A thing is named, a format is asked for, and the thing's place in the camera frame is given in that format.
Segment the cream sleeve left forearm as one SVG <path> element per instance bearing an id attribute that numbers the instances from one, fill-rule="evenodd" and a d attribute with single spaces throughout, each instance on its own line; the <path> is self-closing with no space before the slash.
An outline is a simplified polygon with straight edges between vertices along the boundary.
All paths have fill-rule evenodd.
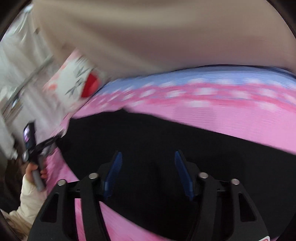
<path id="1" fill-rule="evenodd" d="M 20 240 L 27 240 L 32 225 L 47 198 L 46 191 L 39 192 L 27 174 L 23 176 L 20 206 L 9 213 L 1 210 L 4 219 Z"/>

